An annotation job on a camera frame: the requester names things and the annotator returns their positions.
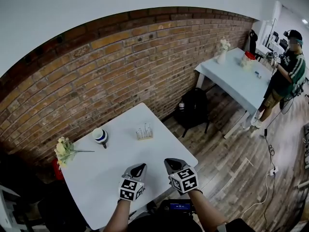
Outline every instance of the brick wall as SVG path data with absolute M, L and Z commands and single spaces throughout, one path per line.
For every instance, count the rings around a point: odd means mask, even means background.
M 56 36 L 1 79 L 0 140 L 31 165 L 144 102 L 159 118 L 195 86 L 194 68 L 219 40 L 243 47 L 253 19 L 205 8 L 164 7 L 97 19 Z

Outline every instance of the table leg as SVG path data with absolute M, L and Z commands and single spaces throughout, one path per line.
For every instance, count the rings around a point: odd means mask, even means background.
M 237 121 L 237 123 L 231 128 L 231 130 L 228 131 L 227 134 L 224 135 L 225 139 L 228 139 L 230 135 L 233 134 L 234 131 L 236 131 L 236 129 L 240 126 L 241 123 L 243 123 L 247 117 L 249 117 L 249 112 L 246 111 L 245 114 Z
M 202 84 L 203 84 L 203 81 L 204 81 L 204 75 L 202 73 L 199 74 L 199 77 L 198 77 L 198 80 L 197 80 L 197 86 L 196 87 L 199 87 L 199 88 L 202 88 Z
M 250 127 L 253 123 L 253 118 L 254 118 L 255 114 L 254 115 L 250 115 L 249 117 L 247 117 L 246 121 L 243 123 L 243 128 L 246 129 L 248 127 Z

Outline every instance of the white cable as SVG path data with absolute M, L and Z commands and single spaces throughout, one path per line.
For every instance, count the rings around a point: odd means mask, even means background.
M 243 215 L 244 215 L 247 211 L 249 211 L 253 206 L 258 205 L 258 204 L 263 204 L 263 203 L 266 201 L 267 195 L 268 195 L 268 186 L 267 186 L 266 178 L 267 178 L 267 176 L 269 176 L 269 175 L 270 175 L 270 174 L 267 174 L 267 175 L 265 176 L 265 186 L 266 186 L 266 188 L 267 188 L 267 193 L 266 193 L 266 197 L 265 197 L 264 201 L 261 202 L 261 203 L 255 203 L 255 204 L 251 205 L 247 210 L 245 210 L 245 212 L 242 214 L 241 218 L 242 218 Z

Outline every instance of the white vase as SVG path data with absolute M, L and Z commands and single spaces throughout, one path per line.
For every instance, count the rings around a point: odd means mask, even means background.
M 221 54 L 217 58 L 218 64 L 224 64 L 227 50 L 222 50 Z

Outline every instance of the green t-shirt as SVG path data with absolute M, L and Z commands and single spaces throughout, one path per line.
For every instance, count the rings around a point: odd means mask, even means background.
M 284 56 L 281 57 L 280 65 L 289 73 L 293 83 L 290 83 L 286 78 L 276 71 L 272 76 L 269 85 L 282 97 L 287 97 L 293 90 L 293 84 L 297 83 L 306 70 L 306 62 L 304 55 L 295 54 L 288 50 Z

